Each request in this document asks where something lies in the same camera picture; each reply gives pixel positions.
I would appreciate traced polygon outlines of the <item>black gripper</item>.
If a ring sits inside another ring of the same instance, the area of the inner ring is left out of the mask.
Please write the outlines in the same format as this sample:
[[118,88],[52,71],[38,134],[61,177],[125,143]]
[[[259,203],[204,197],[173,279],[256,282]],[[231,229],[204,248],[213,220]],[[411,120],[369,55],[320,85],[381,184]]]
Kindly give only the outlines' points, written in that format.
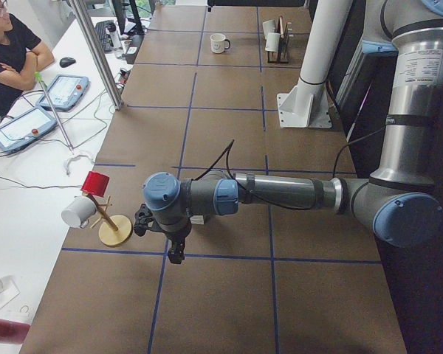
[[165,225],[160,224],[164,235],[171,241],[173,247],[177,249],[176,253],[171,249],[168,251],[168,258],[171,263],[181,264],[185,259],[185,238],[190,234],[192,229],[192,223],[190,220],[183,220],[180,225]]

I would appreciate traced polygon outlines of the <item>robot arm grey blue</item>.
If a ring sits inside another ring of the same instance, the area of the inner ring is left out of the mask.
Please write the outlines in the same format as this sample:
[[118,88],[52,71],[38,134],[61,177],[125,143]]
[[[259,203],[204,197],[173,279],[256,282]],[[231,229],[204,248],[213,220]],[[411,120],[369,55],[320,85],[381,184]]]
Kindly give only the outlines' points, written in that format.
[[351,213],[393,246],[432,238],[443,218],[426,173],[443,92],[443,1],[368,1],[363,52],[397,56],[380,165],[368,178],[321,181],[207,170],[180,181],[159,172],[142,186],[145,203],[136,212],[135,233],[163,233],[171,242],[169,260],[179,264],[194,215],[230,215],[240,204],[271,204]]

